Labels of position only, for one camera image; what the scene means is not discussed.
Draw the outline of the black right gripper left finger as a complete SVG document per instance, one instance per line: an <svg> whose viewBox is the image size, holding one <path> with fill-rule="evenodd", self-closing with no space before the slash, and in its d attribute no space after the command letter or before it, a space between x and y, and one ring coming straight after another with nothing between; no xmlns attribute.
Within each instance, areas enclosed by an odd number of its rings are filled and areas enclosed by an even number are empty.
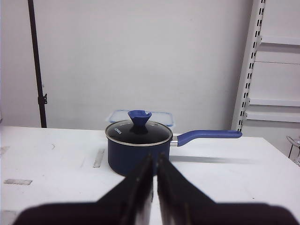
<svg viewBox="0 0 300 225"><path fill-rule="evenodd" d="M150 155L96 202L51 203L21 212L15 225L147 225L153 200Z"/></svg>

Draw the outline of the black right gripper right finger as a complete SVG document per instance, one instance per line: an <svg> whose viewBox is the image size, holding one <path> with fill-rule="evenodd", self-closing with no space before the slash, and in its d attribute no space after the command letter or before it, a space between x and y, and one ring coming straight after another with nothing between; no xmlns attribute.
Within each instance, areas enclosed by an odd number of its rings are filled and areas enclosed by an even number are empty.
<svg viewBox="0 0 300 225"><path fill-rule="evenodd" d="M164 225L297 225L292 213L265 203L217 203L165 157L157 159L157 193Z"/></svg>

